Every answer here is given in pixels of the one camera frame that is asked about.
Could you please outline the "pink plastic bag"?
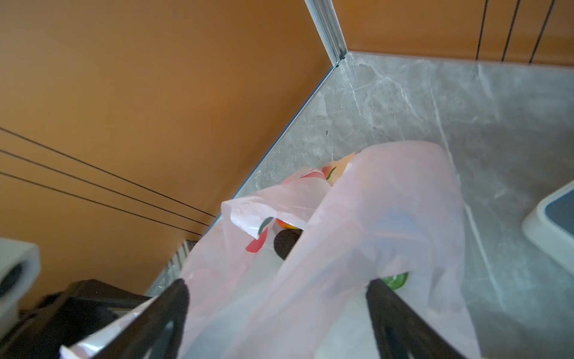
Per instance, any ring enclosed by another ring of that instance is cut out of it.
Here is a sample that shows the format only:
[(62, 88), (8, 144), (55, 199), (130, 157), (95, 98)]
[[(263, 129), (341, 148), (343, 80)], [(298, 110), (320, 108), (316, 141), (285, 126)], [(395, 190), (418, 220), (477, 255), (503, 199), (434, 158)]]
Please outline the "pink plastic bag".
[[(276, 219), (303, 233), (285, 260)], [(376, 358), (373, 280), (408, 272), (404, 300), (466, 358), (480, 348), (462, 295), (464, 210), (444, 150), (368, 147), (221, 205), (191, 251), (180, 358)]]

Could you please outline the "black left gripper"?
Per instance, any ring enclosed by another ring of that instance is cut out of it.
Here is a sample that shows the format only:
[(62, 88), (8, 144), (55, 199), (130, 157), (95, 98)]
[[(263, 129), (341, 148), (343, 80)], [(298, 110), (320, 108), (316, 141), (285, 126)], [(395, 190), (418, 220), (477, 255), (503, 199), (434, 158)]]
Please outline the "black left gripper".
[(71, 346), (149, 299), (94, 279), (70, 284), (19, 314), (1, 337), (2, 358), (59, 358)]

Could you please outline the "red yellow mango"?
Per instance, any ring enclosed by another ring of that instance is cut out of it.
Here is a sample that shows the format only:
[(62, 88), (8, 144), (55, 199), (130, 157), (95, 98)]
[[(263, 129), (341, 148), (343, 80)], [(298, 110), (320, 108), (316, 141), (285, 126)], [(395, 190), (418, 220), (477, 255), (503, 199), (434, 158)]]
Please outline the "red yellow mango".
[(292, 224), (289, 224), (285, 221), (281, 221), (279, 218), (276, 219), (276, 223), (278, 226), (280, 226), (283, 229), (287, 229), (287, 230), (299, 230), (299, 227), (296, 227)]

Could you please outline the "dark avocado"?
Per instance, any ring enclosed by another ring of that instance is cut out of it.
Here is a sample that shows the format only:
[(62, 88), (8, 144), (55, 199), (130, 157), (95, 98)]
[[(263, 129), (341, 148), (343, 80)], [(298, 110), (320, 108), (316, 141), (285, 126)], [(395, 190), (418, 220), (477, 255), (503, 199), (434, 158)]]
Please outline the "dark avocado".
[(288, 257), (302, 233), (302, 230), (285, 229), (275, 236), (274, 250), (279, 258), (285, 260)]

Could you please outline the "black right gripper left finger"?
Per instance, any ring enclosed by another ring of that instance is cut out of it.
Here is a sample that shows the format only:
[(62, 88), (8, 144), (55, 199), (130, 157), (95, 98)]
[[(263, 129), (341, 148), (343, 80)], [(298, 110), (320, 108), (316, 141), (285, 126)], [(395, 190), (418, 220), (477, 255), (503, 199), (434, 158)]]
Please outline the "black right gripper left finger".
[(95, 358), (177, 358), (190, 296), (185, 281), (174, 281)]

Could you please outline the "green lime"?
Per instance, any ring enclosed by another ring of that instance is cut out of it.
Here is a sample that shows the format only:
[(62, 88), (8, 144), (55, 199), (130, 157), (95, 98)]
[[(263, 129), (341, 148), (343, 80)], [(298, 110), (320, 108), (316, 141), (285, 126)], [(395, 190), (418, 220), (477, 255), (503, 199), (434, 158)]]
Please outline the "green lime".
[(406, 284), (408, 277), (409, 277), (409, 273), (405, 272), (405, 273), (402, 273), (400, 275), (394, 275), (394, 276), (382, 278), (382, 281), (391, 290), (398, 290)]

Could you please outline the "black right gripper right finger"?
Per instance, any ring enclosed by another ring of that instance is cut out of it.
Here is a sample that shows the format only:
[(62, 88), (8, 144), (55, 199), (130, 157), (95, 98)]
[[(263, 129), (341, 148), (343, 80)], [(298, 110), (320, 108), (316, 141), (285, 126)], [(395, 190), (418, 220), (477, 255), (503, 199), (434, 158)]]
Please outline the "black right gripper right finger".
[(462, 358), (381, 279), (369, 283), (366, 302), (381, 358)]

